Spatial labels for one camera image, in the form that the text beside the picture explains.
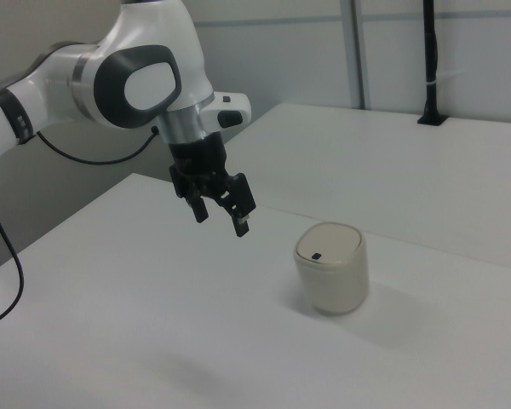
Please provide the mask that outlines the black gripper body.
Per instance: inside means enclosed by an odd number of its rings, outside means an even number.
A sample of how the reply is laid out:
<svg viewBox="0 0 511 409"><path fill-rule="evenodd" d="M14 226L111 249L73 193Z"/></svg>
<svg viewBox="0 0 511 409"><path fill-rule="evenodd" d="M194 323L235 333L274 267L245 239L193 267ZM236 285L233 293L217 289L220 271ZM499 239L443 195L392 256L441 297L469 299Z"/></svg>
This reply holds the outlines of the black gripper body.
<svg viewBox="0 0 511 409"><path fill-rule="evenodd" d="M215 199L225 193L229 175L220 132L195 142L169 144L169 150L174 160L169 172L178 197L192 199L200 195Z"/></svg>

